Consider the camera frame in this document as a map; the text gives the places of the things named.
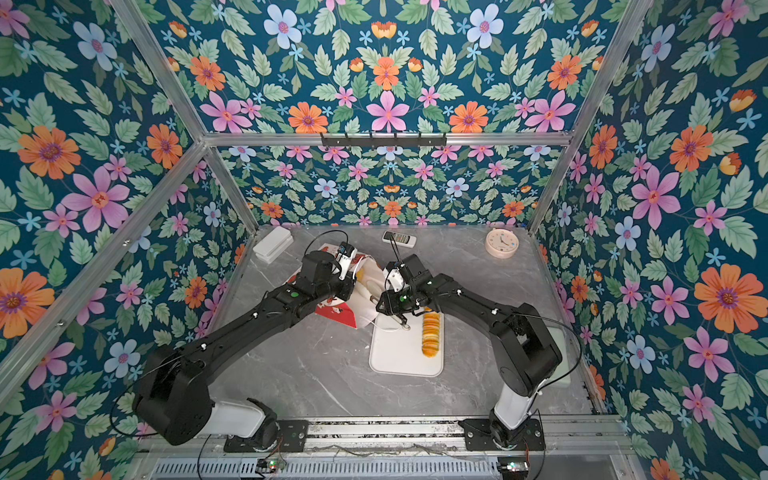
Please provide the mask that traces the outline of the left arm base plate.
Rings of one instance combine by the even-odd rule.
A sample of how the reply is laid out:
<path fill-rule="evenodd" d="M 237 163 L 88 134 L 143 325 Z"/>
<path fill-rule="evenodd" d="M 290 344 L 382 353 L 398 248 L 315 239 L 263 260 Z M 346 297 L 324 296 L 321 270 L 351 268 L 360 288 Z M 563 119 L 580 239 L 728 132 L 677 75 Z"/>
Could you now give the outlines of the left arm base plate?
<path fill-rule="evenodd" d="M 269 420 L 248 438 L 228 438 L 226 453 L 300 453 L 308 439 L 306 420 Z"/>

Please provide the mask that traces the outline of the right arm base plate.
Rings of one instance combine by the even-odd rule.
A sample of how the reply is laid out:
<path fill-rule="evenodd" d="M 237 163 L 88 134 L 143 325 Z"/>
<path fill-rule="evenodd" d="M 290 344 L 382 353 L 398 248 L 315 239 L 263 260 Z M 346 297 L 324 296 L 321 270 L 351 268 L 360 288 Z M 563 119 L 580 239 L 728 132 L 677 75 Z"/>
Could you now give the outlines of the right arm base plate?
<path fill-rule="evenodd" d="M 463 419 L 465 448 L 469 451 L 544 451 L 545 437 L 541 422 L 535 418 L 523 421 L 516 429 L 507 429 L 498 420 Z"/>

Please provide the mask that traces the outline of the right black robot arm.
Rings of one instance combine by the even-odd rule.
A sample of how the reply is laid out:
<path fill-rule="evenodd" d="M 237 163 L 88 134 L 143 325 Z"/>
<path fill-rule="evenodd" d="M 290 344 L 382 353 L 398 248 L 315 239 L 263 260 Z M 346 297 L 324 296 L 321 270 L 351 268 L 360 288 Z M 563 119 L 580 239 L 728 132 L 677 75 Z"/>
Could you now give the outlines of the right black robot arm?
<path fill-rule="evenodd" d="M 484 334 L 504 382 L 489 414 L 488 435 L 504 449 L 522 439 L 535 397 L 563 361 L 561 349 L 532 305 L 490 300 L 451 276 L 432 274 L 418 256 L 410 255 L 386 265 L 376 309 L 400 320 L 408 314 L 443 313 Z"/>

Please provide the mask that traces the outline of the long twisted bread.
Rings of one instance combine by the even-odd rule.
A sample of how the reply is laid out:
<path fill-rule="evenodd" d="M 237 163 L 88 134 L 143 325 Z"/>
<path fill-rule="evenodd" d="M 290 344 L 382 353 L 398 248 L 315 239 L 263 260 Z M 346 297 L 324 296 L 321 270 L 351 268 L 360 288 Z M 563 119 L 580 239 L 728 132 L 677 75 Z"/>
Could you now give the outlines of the long twisted bread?
<path fill-rule="evenodd" d="M 421 351 L 427 358 L 436 357 L 440 350 L 442 320 L 434 311 L 428 311 L 422 317 Z"/>

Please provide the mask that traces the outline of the red white paper bag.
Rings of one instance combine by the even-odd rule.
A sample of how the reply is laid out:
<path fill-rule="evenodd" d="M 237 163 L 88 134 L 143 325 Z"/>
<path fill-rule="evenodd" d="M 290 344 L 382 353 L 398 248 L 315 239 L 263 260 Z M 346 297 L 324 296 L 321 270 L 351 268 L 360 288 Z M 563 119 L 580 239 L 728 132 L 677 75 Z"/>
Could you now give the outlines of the red white paper bag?
<path fill-rule="evenodd" d="M 339 245 L 334 246 L 325 243 L 320 248 L 314 250 L 335 253 Z M 296 287 L 296 276 L 300 269 L 301 266 L 299 270 L 289 277 L 287 284 L 289 286 L 290 299 L 305 300 L 307 302 L 306 305 L 300 308 L 302 312 L 317 314 L 353 329 L 362 329 L 373 322 L 378 312 L 376 311 L 375 304 L 370 301 L 370 292 L 366 288 L 366 281 L 374 280 L 383 283 L 383 270 L 378 267 L 372 256 L 358 251 L 351 268 L 356 278 L 354 291 L 352 296 L 345 302 L 333 300 L 319 302 L 301 292 Z"/>

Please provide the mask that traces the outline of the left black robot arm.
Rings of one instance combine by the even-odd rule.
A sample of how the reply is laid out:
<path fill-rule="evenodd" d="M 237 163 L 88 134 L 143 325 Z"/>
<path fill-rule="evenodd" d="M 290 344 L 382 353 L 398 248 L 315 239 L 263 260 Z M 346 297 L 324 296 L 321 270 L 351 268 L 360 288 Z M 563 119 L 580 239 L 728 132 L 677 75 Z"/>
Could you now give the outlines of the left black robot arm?
<path fill-rule="evenodd" d="M 264 403 L 215 400 L 210 384 L 256 346 L 313 314 L 329 299 L 350 298 L 357 254 L 349 243 L 335 252 L 313 250 L 302 258 L 295 279 L 267 292 L 236 320 L 182 347 L 163 346 L 147 358 L 134 387 L 134 413 L 173 446 L 203 435 L 238 437 L 258 450 L 278 437 L 276 415 Z"/>

